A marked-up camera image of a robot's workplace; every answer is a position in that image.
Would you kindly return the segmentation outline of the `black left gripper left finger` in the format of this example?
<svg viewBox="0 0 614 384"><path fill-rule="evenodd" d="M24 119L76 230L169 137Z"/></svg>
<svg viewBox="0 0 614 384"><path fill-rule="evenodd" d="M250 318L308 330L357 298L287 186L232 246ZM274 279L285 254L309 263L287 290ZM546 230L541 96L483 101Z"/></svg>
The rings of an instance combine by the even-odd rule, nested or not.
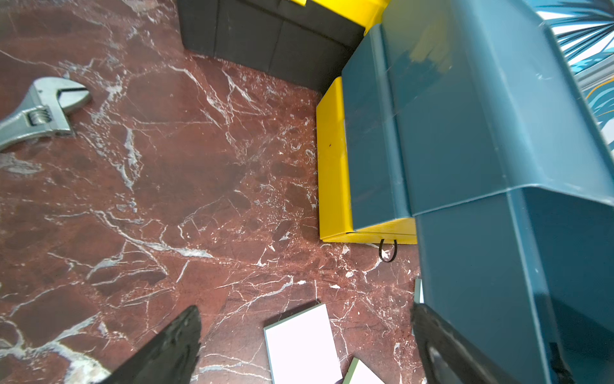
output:
<svg viewBox="0 0 614 384"><path fill-rule="evenodd" d="M189 383L201 347L201 316L187 307L104 383Z"/></svg>

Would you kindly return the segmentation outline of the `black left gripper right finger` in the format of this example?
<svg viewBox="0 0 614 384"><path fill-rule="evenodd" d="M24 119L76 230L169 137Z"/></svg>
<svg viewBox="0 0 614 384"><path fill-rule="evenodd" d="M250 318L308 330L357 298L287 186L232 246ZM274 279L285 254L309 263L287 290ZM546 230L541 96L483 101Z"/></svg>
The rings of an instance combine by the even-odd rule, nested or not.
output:
<svg viewBox="0 0 614 384"><path fill-rule="evenodd" d="M411 322L428 383L516 383L517 380L423 303Z"/></svg>

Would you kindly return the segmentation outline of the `teal top drawer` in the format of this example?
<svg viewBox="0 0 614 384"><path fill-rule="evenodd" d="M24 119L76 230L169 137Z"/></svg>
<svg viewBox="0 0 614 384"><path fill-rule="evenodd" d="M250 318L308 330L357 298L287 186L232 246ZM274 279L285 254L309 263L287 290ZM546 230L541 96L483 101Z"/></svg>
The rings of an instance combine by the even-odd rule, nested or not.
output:
<svg viewBox="0 0 614 384"><path fill-rule="evenodd" d="M521 188L417 217L425 302L520 383L613 380L613 209Z"/></svg>

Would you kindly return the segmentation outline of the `blue sticky note pad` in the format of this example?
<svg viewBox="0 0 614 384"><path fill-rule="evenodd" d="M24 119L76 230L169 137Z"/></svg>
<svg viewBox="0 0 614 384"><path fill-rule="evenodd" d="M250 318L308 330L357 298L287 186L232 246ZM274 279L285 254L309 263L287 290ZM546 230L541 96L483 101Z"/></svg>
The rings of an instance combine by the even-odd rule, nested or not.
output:
<svg viewBox="0 0 614 384"><path fill-rule="evenodd" d="M272 382L338 383L342 369L324 303L264 328Z"/></svg>
<svg viewBox="0 0 614 384"><path fill-rule="evenodd" d="M416 278L414 282L414 302L417 304L424 303L422 279Z"/></svg>

